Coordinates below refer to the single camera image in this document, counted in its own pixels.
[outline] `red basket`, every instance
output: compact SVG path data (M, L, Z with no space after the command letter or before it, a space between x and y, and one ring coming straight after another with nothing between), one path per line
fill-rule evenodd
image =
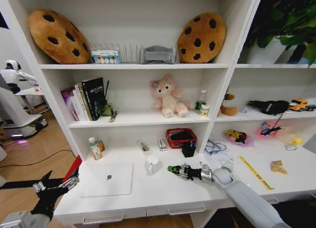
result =
M182 132L188 132L191 134L191 136L193 137L193 139L188 139L188 140L178 140L178 141L173 141L171 140L170 136L177 134L177 133L182 133ZM193 140L193 142L197 142L197 137L194 134L194 132L189 129L189 128L174 128L174 129L168 129L166 132L166 138L169 142L169 145L172 149L178 149L178 148L182 148L184 143L189 143L191 140Z

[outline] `yellow ruler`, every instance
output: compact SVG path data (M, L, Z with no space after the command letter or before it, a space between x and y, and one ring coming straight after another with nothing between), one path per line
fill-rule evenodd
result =
M258 180L266 187L268 190L274 190L275 188L270 187L268 183L258 174L258 172L246 161L242 156L238 156L241 161L248 167L248 169L258 178Z

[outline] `wooden floor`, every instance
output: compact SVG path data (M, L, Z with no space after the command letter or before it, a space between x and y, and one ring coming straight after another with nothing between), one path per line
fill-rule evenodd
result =
M40 161L59 150L71 150L51 111L44 118L48 126L37 135L5 147L8 156L0 166L8 164L30 164ZM74 161L71 152L60 152L50 159L31 166L0 168L0 175L7 181L37 180L52 170L51 178L63 178ZM32 188L0 190L0 222L10 213L29 210L38 198ZM69 228L53 218L49 228ZM192 228L189 215L170 217L156 216L124 220L121 223L104 224L102 228Z

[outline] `book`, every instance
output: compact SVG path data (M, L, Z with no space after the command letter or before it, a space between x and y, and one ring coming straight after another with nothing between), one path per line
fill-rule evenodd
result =
M103 78L87 79L81 83L92 120L96 121L101 116L104 102Z
M69 88L67 88L65 90L62 90L60 93L61 93L61 95L62 95L62 97L64 99L64 102L66 104L66 107L67 107L67 110L69 112L69 115L70 115L71 119L73 121L79 121L78 115L76 113L74 104L73 104L72 99L71 99L71 97L74 96L73 88L69 87Z
M77 91L74 87L73 87L73 94L74 94L74 96L72 96L70 98L71 98L71 101L73 102L73 105L75 107L75 110L76 110L76 113L77 113L79 120L80 121L87 121L87 119L84 116L83 109L81 107Z
M78 84L75 85L75 89L76 89L76 92L77 92L77 95L78 95L78 99L79 99L79 102L80 102L82 110L83 110L84 117L86 118L86 121L89 121L90 120L89 119L89 115L87 113L87 108L85 107L85 104L83 102L83 98L82 98L82 95L81 95L80 90L79 90L79 85L82 86L81 83L78 83Z
M79 83L78 89L79 89L79 92L80 92L80 95L81 95L81 98L82 98L84 107L85 107L85 109L86 109L86 112L87 112L87 115L88 115L88 119L89 119L90 121L92 121L91 112L90 112L90 109L89 109L89 106L88 106L88 102L87 102L87 100L86 100L86 98L85 98L84 91L83 91L83 87L82 87L82 84L81 84L81 83Z

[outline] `bottle cap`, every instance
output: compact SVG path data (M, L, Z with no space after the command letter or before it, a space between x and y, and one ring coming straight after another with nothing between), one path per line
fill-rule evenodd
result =
M94 137L89 138L89 142L94 143L95 142L95 138Z

